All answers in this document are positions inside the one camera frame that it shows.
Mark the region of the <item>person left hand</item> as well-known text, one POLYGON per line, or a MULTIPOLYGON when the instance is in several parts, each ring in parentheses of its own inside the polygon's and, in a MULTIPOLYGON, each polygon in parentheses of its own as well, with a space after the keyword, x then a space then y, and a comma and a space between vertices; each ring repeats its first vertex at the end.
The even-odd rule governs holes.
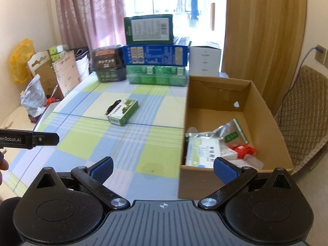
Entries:
POLYGON ((0 151, 0 184, 3 182, 3 176, 2 171, 7 171, 9 169, 9 163, 5 159, 5 154, 7 153, 7 150, 0 151))

